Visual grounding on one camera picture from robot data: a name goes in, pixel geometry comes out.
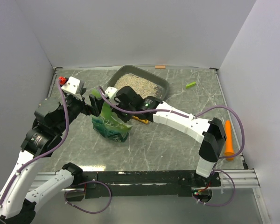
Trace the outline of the green litter bag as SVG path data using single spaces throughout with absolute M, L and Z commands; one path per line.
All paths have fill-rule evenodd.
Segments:
M 127 123 L 122 121 L 105 101 L 100 115 L 98 117 L 92 115 L 91 121 L 97 133 L 115 142 L 125 142 L 133 127 L 130 121 Z

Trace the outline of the yellow plastic scoop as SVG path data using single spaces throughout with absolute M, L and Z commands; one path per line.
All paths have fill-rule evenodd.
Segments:
M 134 120 L 137 120 L 137 121 L 143 123 L 143 124 L 148 124 L 149 123 L 149 121 L 147 119 L 139 119 L 137 116 L 132 116 L 132 118 Z

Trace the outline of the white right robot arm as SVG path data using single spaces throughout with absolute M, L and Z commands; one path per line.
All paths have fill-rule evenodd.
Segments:
M 210 174 L 217 164 L 226 142 L 221 120 L 198 118 L 177 110 L 153 96 L 142 98 L 130 86 L 125 86 L 120 90 L 108 87 L 106 94 L 110 101 L 120 108 L 120 110 L 114 108 L 113 111 L 123 121 L 128 121 L 132 116 L 136 116 L 139 119 L 169 126 L 200 143 L 199 161 L 194 179 L 200 186 L 204 186 L 210 181 Z

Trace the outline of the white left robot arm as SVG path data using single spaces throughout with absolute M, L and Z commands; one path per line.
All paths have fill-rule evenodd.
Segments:
M 67 163 L 40 187 L 29 189 L 44 162 L 64 143 L 71 122 L 81 113 L 98 116 L 95 100 L 91 99 L 89 105 L 84 99 L 62 95 L 62 102 L 46 98 L 39 104 L 33 127 L 27 132 L 17 163 L 0 192 L 0 224 L 29 224 L 61 189 L 82 184 L 82 169 Z

